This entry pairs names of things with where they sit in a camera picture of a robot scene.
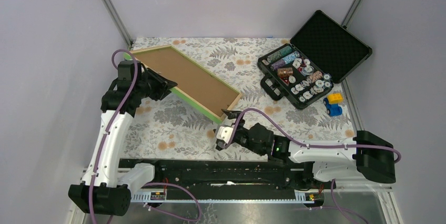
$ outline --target blue toy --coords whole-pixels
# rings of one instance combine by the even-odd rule
[[[330,104],[328,102],[328,99],[325,98],[325,99],[323,99],[323,104],[327,108],[327,114],[329,116],[333,117],[333,116],[342,115],[342,107],[340,107],[337,103]]]

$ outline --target yellow toy block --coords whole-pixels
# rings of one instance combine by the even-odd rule
[[[342,94],[330,94],[327,96],[328,103],[337,104],[344,101]]]

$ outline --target open black case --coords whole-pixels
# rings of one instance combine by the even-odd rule
[[[292,67],[292,76],[295,78],[295,83],[287,84],[277,75],[276,70],[270,68],[274,62],[267,61],[268,56],[287,46],[291,47],[292,52],[298,52],[302,60],[310,60],[313,73],[320,71],[325,76],[329,74],[330,80],[323,78],[321,80],[324,83],[329,82],[331,85],[325,83],[323,91],[316,92],[314,89],[316,82],[314,82],[295,94],[296,91],[292,88],[296,89],[296,85],[307,80],[309,75],[303,75],[298,68],[293,67],[293,62],[285,64],[281,68]],[[290,40],[290,44],[284,44],[258,59],[257,65],[265,74],[260,84],[273,100],[280,100],[285,96],[297,109],[304,109],[329,93],[333,83],[338,84],[343,81],[371,54],[372,49],[369,46],[333,21],[324,12],[318,10]],[[312,97],[303,101],[301,96],[310,91]]]

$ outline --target wooden board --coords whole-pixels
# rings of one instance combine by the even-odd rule
[[[221,110],[233,109],[241,98],[238,90],[170,45],[132,53],[146,67],[178,83],[171,91],[216,123],[225,118]]]

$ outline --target case handle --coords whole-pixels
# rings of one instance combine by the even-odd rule
[[[270,86],[268,86],[268,84],[266,83],[266,80],[269,79],[268,75],[265,75],[265,77],[263,77],[263,79],[260,81],[260,86],[266,91],[266,93],[269,95],[269,97],[271,97],[271,99],[273,100],[280,100],[283,96],[284,93],[281,91],[279,95],[277,95],[274,92],[274,89],[272,89]]]

